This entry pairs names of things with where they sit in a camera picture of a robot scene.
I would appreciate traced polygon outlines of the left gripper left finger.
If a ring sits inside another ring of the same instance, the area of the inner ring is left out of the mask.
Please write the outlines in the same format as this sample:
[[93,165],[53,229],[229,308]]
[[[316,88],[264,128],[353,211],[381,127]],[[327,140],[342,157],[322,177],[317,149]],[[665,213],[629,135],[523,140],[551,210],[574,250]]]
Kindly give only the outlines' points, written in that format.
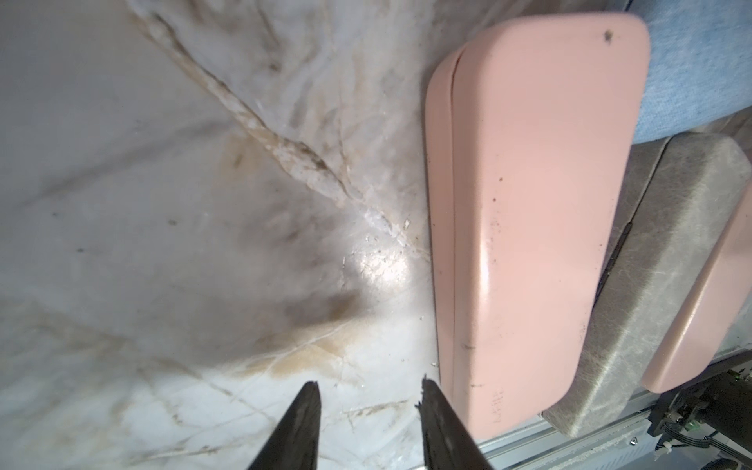
[[258,452],[249,470],[315,470],[321,421],[321,397],[318,384],[309,381]]

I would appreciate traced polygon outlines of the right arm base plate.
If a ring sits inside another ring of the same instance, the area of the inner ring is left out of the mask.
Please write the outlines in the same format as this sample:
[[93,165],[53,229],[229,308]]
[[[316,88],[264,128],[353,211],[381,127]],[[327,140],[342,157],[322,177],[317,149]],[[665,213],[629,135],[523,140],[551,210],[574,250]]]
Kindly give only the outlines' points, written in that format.
[[659,450],[718,450],[738,469],[751,467],[751,375],[743,369],[663,394],[648,420]]

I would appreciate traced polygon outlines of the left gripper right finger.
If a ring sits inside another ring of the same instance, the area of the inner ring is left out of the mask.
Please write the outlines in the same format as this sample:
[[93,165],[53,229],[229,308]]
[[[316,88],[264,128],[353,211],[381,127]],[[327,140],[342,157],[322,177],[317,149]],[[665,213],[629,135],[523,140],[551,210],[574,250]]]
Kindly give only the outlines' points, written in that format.
[[492,470],[479,446],[452,409],[439,385],[422,379],[418,403],[424,467],[432,470]]

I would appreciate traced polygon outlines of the mint glasses case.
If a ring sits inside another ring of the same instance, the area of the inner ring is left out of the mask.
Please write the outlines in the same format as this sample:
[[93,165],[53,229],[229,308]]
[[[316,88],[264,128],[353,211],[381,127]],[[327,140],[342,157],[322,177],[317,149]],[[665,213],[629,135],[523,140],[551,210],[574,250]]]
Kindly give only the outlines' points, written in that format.
[[579,438],[618,418],[750,176],[748,158],[722,134],[633,146],[575,379],[542,414],[558,432]]

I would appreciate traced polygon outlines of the pink glasses case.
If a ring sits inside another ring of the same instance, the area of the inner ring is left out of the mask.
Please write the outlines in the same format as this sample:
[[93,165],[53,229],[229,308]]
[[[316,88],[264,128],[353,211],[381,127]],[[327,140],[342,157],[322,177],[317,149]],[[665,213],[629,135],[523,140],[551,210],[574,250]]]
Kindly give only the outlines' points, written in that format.
[[649,57],[627,13],[524,17],[479,33],[429,82],[441,387],[476,440],[573,383]]
[[751,188],[746,187],[724,232],[648,364],[642,386],[662,394],[712,362],[751,291]]

